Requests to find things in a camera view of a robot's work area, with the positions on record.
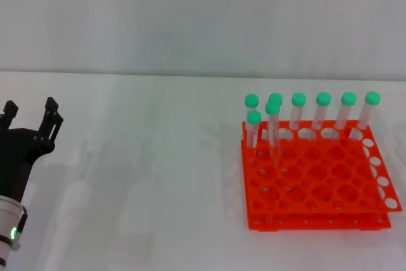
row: white table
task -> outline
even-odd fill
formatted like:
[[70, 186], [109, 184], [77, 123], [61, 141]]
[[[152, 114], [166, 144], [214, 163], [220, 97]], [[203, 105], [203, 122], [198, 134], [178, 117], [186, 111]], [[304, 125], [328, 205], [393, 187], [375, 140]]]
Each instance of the white table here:
[[403, 213], [377, 232], [246, 227], [244, 96], [257, 93], [263, 109], [281, 92], [287, 119], [302, 91], [311, 119], [329, 91], [332, 119], [347, 90], [360, 99], [353, 119], [368, 90], [381, 93], [372, 127], [406, 205], [406, 83], [0, 73], [0, 107], [20, 107], [13, 128], [37, 128], [48, 96], [65, 118], [55, 151], [33, 168], [22, 248], [7, 270], [405, 270]]

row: green cap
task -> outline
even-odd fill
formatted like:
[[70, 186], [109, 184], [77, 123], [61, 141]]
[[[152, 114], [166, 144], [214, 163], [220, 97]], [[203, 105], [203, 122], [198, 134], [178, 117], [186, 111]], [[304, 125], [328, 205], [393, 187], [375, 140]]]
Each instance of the green cap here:
[[303, 107], [306, 103], [306, 96], [302, 92], [296, 92], [292, 96], [292, 104], [297, 107]]
[[352, 92], [344, 92], [343, 96], [341, 97], [341, 103], [346, 106], [354, 106], [356, 101], [357, 96]]
[[318, 103], [320, 106], [328, 106], [328, 105], [330, 105], [330, 103], [331, 103], [330, 93], [328, 93], [328, 92], [320, 92], [317, 95], [316, 103]]
[[247, 122], [251, 125], [258, 125], [261, 122], [261, 113], [258, 110], [248, 112]]
[[278, 102], [279, 106], [281, 106], [282, 102], [284, 101], [284, 97], [280, 93], [274, 92], [269, 96], [268, 102], [270, 101]]
[[379, 95], [378, 92], [370, 91], [365, 96], [365, 102], [369, 105], [376, 106], [379, 104], [380, 101], [381, 101], [381, 96]]
[[265, 111], [267, 114], [274, 115], [278, 114], [280, 110], [279, 104], [276, 101], [268, 102], [265, 105]]
[[249, 108], [255, 108], [258, 106], [259, 98], [258, 95], [250, 93], [246, 96], [246, 106]]

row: green led light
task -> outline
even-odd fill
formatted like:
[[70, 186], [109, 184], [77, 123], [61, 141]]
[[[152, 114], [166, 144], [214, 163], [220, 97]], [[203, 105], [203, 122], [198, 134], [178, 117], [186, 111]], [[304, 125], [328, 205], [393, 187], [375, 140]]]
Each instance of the green led light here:
[[17, 228], [16, 228], [16, 227], [13, 227], [13, 228], [11, 229], [11, 233], [10, 233], [11, 239], [14, 240], [16, 235], [17, 235]]

